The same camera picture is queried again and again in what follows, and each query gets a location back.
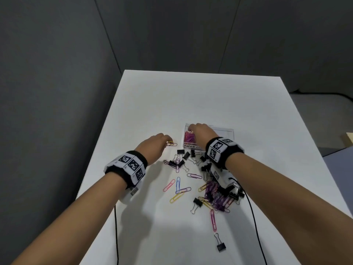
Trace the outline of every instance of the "black wrist strap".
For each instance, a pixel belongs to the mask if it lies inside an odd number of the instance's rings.
[[[127,188],[136,187],[146,174],[146,158],[138,151],[127,151],[106,165],[104,173],[114,172],[121,176]]]
[[[206,154],[210,160],[221,169],[225,169],[227,158],[233,153],[244,153],[236,142],[228,138],[215,137],[211,139],[206,145]]]

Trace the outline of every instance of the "person's right hand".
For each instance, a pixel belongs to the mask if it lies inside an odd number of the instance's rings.
[[[204,150],[206,150],[206,145],[212,138],[219,137],[219,135],[206,124],[191,124],[188,130],[194,132],[196,144]]]

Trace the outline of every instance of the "cord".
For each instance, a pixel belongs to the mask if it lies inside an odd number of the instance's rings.
[[[241,184],[240,184],[235,178],[229,178],[229,179],[232,179],[232,180],[234,180],[236,183],[238,183],[239,186],[243,189],[243,191],[244,191],[244,193],[245,193],[245,195],[246,195],[247,201],[249,202],[249,205],[250,205],[252,217],[253,217],[253,219],[254,219],[254,224],[255,224],[255,231],[256,231],[257,240],[259,241],[259,245],[260,245],[260,249],[261,249],[261,252],[262,252],[262,256],[264,257],[265,264],[267,265],[267,261],[266,261],[266,258],[265,258],[265,254],[264,254],[264,252],[263,252],[263,250],[262,250],[262,246],[261,246],[261,242],[260,242],[259,233],[258,233],[258,231],[257,231],[255,215],[254,215],[254,211],[253,211],[253,209],[252,209],[251,203],[250,203],[249,196],[247,195],[246,191],[245,191],[244,188],[241,186]]]
[[[117,245],[117,206],[114,206],[114,218],[115,218],[115,243]],[[117,265],[119,265],[119,251],[117,249]]]

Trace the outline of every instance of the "person's right arm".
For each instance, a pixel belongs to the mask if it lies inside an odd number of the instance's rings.
[[[205,149],[218,135],[205,124],[190,125]],[[281,233],[302,264],[353,264],[353,219],[311,191],[243,154],[226,168]]]

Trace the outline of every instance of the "table surface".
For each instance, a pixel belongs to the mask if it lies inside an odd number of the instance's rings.
[[[121,153],[157,133],[181,146],[186,123],[234,129],[246,154],[286,175],[351,215],[303,120],[279,77],[125,70],[86,171],[78,196]],[[181,147],[167,147],[170,160]],[[190,172],[198,167],[188,163]],[[176,177],[191,187],[175,203]],[[119,264],[264,264],[247,200],[215,215],[227,249],[217,251],[209,209],[192,215],[193,199],[204,182],[177,174],[159,161],[130,204],[117,204]],[[268,264],[298,264],[285,240],[252,202]],[[116,263],[114,211],[81,264]]]

